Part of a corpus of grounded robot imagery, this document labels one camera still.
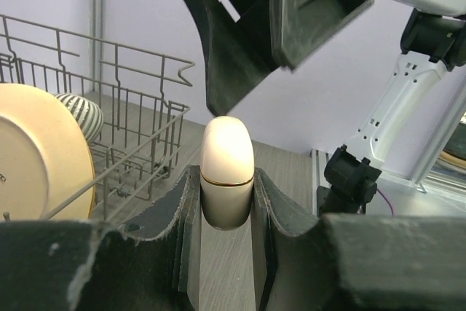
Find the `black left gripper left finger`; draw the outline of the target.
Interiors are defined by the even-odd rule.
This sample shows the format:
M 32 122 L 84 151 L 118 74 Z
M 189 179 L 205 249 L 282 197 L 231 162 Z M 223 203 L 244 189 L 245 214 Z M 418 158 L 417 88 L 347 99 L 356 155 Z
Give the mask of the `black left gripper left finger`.
M 1 223 L 3 310 L 196 310 L 200 169 L 120 225 Z

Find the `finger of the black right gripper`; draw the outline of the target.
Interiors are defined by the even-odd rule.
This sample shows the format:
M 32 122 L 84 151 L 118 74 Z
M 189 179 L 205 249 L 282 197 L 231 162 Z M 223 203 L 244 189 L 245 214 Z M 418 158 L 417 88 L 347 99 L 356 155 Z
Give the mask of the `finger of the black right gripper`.
M 279 67 L 269 22 L 234 20 L 219 0 L 184 0 L 197 27 L 205 65 L 206 106 L 227 115 Z
M 277 65 L 298 68 L 374 0 L 269 0 L 272 56 Z

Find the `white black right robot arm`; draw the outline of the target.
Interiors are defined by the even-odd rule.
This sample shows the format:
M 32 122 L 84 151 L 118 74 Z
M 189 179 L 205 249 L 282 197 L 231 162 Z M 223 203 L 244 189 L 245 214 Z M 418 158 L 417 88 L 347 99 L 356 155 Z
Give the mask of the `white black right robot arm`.
M 374 0 L 184 0 L 205 64 L 206 106 L 228 114 L 278 68 L 295 69 Z M 412 13 L 391 80 L 325 167 L 319 213 L 364 211 L 390 147 L 427 92 L 465 64 L 465 0 L 393 0 Z

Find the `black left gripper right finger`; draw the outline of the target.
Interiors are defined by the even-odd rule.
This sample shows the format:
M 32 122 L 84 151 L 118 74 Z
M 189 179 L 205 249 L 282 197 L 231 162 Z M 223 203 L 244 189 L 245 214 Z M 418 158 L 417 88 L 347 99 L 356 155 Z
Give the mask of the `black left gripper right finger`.
M 257 310 L 463 310 L 465 220 L 313 216 L 257 168 Z

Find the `beige small earbud case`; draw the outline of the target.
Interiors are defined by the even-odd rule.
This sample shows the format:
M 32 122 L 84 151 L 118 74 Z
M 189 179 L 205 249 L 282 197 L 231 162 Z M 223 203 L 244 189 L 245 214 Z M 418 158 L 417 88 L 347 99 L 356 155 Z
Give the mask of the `beige small earbud case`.
M 247 127 L 231 116 L 205 127 L 200 155 L 201 204 L 212 227 L 241 227 L 250 214 L 255 175 L 253 145 Z

